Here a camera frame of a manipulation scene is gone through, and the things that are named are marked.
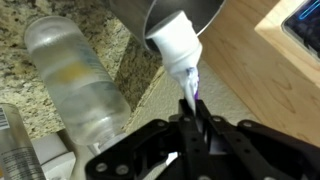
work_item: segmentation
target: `clear plastic bottle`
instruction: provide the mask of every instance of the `clear plastic bottle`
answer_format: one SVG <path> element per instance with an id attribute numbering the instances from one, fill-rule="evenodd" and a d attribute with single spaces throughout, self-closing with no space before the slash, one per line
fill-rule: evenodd
<path id="1" fill-rule="evenodd" d="M 74 143 L 91 145 L 122 133 L 130 107 L 73 21 L 41 18 L 24 40 Z"/>

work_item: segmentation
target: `white plastic cap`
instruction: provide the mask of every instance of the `white plastic cap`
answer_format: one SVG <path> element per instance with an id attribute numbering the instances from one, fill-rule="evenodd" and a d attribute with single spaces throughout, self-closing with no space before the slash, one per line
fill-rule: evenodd
<path id="1" fill-rule="evenodd" d="M 170 74 L 197 66 L 202 45 L 183 11 L 173 13 L 155 25 L 146 37 L 157 44 L 163 65 Z M 172 64 L 176 63 L 179 63 L 179 67 L 173 69 Z"/>

